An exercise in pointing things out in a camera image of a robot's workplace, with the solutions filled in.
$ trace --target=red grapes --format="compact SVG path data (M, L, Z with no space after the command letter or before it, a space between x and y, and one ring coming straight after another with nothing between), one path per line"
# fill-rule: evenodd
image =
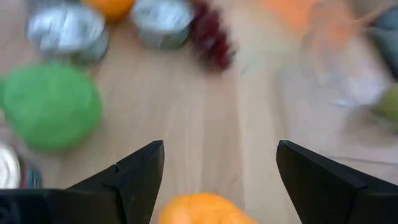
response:
M205 0L193 3L193 10L190 35L200 59L210 67L229 68L234 53L226 31L221 28L219 10L210 9Z

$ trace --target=orange object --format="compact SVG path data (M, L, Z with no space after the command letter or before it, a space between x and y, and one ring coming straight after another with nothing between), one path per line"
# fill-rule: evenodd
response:
M83 3L104 15L106 22L118 22L125 18L135 0L82 0Z
M213 194L183 195L160 214L159 224L256 224L231 202Z

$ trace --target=green yarn ball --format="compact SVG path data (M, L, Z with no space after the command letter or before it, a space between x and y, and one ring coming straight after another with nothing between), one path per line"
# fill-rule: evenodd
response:
M101 121L100 94L74 67L53 63L18 69L3 80L0 91L10 127L38 151L76 146Z

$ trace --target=can lid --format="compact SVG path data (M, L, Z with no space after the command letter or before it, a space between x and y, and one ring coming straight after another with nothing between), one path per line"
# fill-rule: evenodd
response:
M18 156L11 146L0 142L0 189L17 189L20 182Z
M193 11L187 2L178 0L141 0L131 11L138 28L154 32L178 32L193 19Z
M77 4L43 9L27 23L27 37L44 52L73 53L96 41L105 20L94 10Z

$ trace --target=orange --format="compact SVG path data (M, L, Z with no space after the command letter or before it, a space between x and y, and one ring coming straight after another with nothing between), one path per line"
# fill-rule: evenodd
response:
M207 193L183 195L162 210L159 224L257 224L226 199Z
M102 13L106 22L118 22L124 19L135 0L82 0L83 3Z

